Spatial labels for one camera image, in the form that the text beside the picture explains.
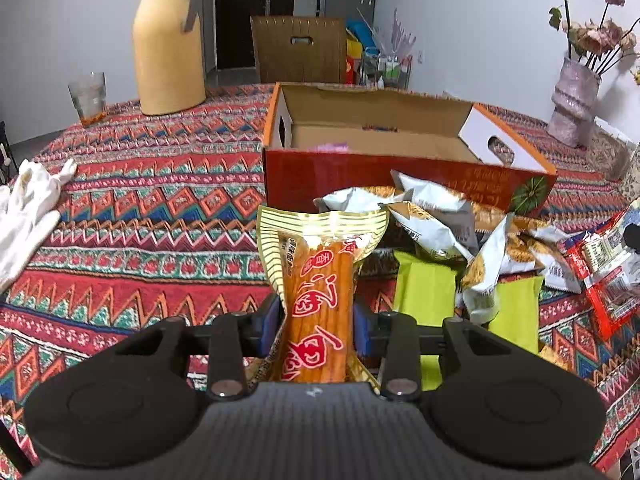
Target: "patterned tablecloth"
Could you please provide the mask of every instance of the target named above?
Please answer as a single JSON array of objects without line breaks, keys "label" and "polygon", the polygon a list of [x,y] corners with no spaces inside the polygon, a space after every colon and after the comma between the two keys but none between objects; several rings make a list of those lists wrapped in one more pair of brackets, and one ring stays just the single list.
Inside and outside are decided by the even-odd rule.
[{"label": "patterned tablecloth", "polygon": [[[135,102],[119,104],[107,121],[70,127],[36,157],[57,171],[72,156],[79,169],[63,190],[62,222],[0,298],[8,304],[0,309],[0,413],[30,456],[22,405],[40,382],[163,317],[207,323],[254,310],[268,294],[255,217],[265,197],[260,140],[270,94],[270,86],[217,89],[198,107],[154,118]],[[571,232],[625,206],[584,152],[549,137],[540,121],[494,111],[559,169],[544,216]],[[392,303],[389,275],[374,266],[360,282],[375,310]],[[541,338],[609,408],[593,457],[602,469],[639,437],[639,330],[635,317],[600,341],[584,296],[542,293]],[[192,360],[189,380],[201,386],[205,371]],[[0,458],[0,476],[15,475]]]}]

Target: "bottle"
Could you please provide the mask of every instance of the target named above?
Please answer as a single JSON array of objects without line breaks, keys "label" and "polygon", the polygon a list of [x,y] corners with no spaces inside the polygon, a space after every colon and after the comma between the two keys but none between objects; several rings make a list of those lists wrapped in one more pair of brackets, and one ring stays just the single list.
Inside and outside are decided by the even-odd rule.
[{"label": "bottle", "polygon": [[140,109],[179,112],[206,99],[200,0],[141,0],[133,21]]}]

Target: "chair backrest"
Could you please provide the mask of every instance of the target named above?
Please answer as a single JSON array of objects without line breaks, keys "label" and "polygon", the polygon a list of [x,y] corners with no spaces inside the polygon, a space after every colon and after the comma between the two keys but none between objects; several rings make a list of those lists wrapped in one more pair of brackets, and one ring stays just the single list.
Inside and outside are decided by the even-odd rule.
[{"label": "chair backrest", "polygon": [[[4,122],[0,121],[0,145],[4,148],[4,153],[8,156],[11,153],[9,148],[9,141],[6,138],[6,133],[4,132]],[[4,165],[4,155],[2,150],[0,150],[0,184],[8,184],[9,183],[9,166]]]},{"label": "chair backrest", "polygon": [[344,83],[347,35],[343,20],[253,16],[255,67],[261,83]]}]

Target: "box handle hole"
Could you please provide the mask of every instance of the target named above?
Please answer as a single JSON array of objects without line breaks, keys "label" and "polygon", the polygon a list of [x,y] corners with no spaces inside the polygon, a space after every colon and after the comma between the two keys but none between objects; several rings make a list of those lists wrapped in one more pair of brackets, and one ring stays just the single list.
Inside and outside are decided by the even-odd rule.
[{"label": "box handle hole", "polygon": [[304,45],[313,45],[314,39],[311,36],[293,36],[291,38],[291,44],[304,44]]},{"label": "box handle hole", "polygon": [[510,166],[511,164],[513,164],[515,153],[513,153],[513,150],[509,146],[498,139],[498,137],[490,137],[486,146],[489,148],[489,151],[492,152],[496,157],[498,157],[501,163],[503,163],[505,166]]},{"label": "box handle hole", "polygon": [[284,125],[284,119],[281,117],[280,118],[280,126],[278,126],[278,133],[280,134],[280,143],[282,145],[283,148],[286,148],[286,146],[284,145],[284,141],[287,138],[287,129]]}]

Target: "floor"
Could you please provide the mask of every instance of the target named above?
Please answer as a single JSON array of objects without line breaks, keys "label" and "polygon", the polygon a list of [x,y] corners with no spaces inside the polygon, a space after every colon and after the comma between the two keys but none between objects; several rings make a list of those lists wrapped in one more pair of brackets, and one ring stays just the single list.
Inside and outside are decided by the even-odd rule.
[{"label": "floor", "polygon": [[39,152],[41,152],[47,144],[56,140],[56,138],[62,133],[62,130],[58,132],[51,132],[33,139],[27,139],[23,142],[18,142],[11,145],[11,152],[14,156],[16,164],[20,167],[20,163],[26,158],[31,160]]},{"label": "floor", "polygon": [[229,68],[228,70],[212,70],[207,75],[208,86],[238,86],[259,83],[258,73],[250,68]]},{"label": "floor", "polygon": [[[258,75],[254,67],[250,68],[231,68],[228,70],[212,70],[207,75],[207,86],[238,86],[248,85],[258,82]],[[11,145],[14,159],[18,165],[26,158],[31,160],[51,141],[55,140],[62,130],[52,132],[33,139],[24,140],[17,144]]]}]

